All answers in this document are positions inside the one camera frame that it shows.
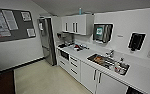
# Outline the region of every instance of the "baseboard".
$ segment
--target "baseboard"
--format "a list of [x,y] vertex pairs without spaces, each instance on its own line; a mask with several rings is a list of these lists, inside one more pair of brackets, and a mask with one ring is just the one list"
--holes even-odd
[[5,69],[5,70],[2,70],[0,71],[0,73],[5,73],[5,72],[8,72],[8,71],[11,71],[11,70],[14,70],[14,69],[17,69],[17,68],[21,68],[23,66],[27,66],[29,64],[32,64],[32,63],[35,63],[35,62],[38,62],[38,61],[41,61],[45,59],[45,57],[42,57],[42,58],[39,58],[39,59],[36,59],[36,60],[33,60],[33,61],[30,61],[30,62],[27,62],[27,63],[24,63],[24,64],[21,64],[21,65],[18,65],[18,66],[14,66],[12,68],[8,68],[8,69]]

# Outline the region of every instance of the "refrigerator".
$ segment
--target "refrigerator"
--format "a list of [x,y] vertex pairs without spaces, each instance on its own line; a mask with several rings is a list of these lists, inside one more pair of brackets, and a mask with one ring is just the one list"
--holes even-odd
[[52,18],[40,18],[38,19],[38,24],[45,60],[54,66],[57,62],[51,21]]

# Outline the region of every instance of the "stainless steel sink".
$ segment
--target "stainless steel sink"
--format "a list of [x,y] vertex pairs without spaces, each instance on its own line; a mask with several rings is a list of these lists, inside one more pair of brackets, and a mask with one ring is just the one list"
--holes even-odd
[[87,58],[109,70],[112,70],[120,75],[125,75],[129,68],[129,65],[115,61],[113,58],[105,57],[102,55],[94,54]]

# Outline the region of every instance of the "gray wall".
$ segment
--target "gray wall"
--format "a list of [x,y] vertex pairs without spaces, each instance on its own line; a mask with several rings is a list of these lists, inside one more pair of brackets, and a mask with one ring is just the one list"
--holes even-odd
[[30,0],[0,0],[0,8],[30,11],[36,32],[35,38],[0,42],[0,70],[43,57],[37,19],[47,12]]

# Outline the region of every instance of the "bulletin board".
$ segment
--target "bulletin board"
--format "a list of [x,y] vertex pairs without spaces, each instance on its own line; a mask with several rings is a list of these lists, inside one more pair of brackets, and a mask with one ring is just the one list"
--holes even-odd
[[0,42],[36,37],[31,13],[0,9]]

